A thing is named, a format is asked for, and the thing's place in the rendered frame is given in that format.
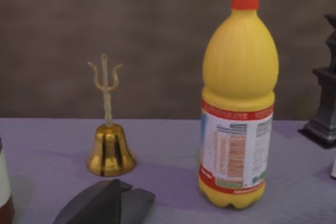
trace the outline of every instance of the brown wall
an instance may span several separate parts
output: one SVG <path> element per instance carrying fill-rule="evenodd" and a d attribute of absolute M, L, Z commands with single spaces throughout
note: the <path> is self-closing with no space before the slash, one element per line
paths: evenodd
<path fill-rule="evenodd" d="M 97 118 L 87 61 L 124 64 L 118 118 L 198 118 L 201 65 L 230 0 L 0 0 L 0 117 Z M 261 0 L 279 51 L 276 118 L 307 119 L 336 0 Z"/>

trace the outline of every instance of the bottle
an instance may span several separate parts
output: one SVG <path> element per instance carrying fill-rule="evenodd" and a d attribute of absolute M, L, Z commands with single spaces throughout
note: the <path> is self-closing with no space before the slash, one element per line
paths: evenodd
<path fill-rule="evenodd" d="M 14 219 L 14 205 L 9 186 L 6 161 L 0 138 L 0 223 L 12 224 Z"/>
<path fill-rule="evenodd" d="M 265 190 L 277 50 L 259 0 L 232 0 L 203 62 L 200 190 L 219 207 L 245 208 Z"/>

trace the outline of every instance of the nutrition facts table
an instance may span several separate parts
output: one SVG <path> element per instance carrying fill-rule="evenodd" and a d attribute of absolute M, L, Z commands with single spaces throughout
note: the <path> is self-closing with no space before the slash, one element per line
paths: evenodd
<path fill-rule="evenodd" d="M 266 191 L 259 202 L 244 210 L 217 208 L 198 192 L 199 121 L 117 122 L 124 126 L 130 148 L 138 158 L 137 167 L 120 178 L 156 194 L 145 224 L 336 222 L 336 181 L 330 178 L 336 149 L 322 149 L 300 135 L 297 130 L 304 122 L 273 122 Z M 72 197 L 105 179 L 90 174 L 85 166 L 95 129 L 101 123 L 100 120 L 0 119 L 16 224 L 52 223 Z M 260 141 L 263 129 L 261 125 Z M 225 138 L 218 136 L 217 140 L 218 146 L 225 148 Z M 239 155 L 241 146 L 237 144 L 235 148 Z M 264 158 L 267 158 L 264 153 L 256 151 L 256 162 Z M 217 157 L 219 173 L 230 172 L 225 162 Z"/>

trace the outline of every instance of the dark gray plastic object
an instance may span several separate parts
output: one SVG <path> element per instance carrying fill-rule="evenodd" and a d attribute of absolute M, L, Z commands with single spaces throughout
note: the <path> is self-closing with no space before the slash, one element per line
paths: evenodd
<path fill-rule="evenodd" d="M 141 224 L 154 200 L 149 191 L 132 189 L 119 179 L 104 180 L 67 203 L 53 224 Z"/>
<path fill-rule="evenodd" d="M 336 29 L 336 14 L 326 14 L 324 17 Z M 301 133 L 328 148 L 336 145 L 336 30 L 326 43 L 331 52 L 330 65 L 313 69 L 322 87 L 320 106 Z"/>

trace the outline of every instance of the red stripe on label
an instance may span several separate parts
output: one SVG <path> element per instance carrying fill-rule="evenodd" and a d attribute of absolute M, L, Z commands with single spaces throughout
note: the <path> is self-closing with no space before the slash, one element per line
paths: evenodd
<path fill-rule="evenodd" d="M 210 104 L 202 100 L 202 109 L 207 113 L 214 115 L 218 118 L 235 120 L 235 121 L 252 121 L 260 120 L 270 116 L 273 113 L 273 105 L 269 108 L 260 111 L 253 112 L 235 112 L 228 110 L 221 110 L 219 108 L 213 107 Z"/>
<path fill-rule="evenodd" d="M 215 177 L 211 174 L 211 172 L 206 170 L 202 165 L 199 166 L 198 173 L 200 175 L 200 179 L 208 187 L 216 191 L 220 191 L 221 193 L 225 193 L 225 194 L 237 194 L 237 195 L 249 194 L 261 188 L 265 183 L 265 181 L 263 180 L 259 185 L 254 186 L 254 187 L 248 187 L 248 188 L 243 188 L 243 189 L 230 189 L 230 188 L 217 186 L 215 182 Z"/>

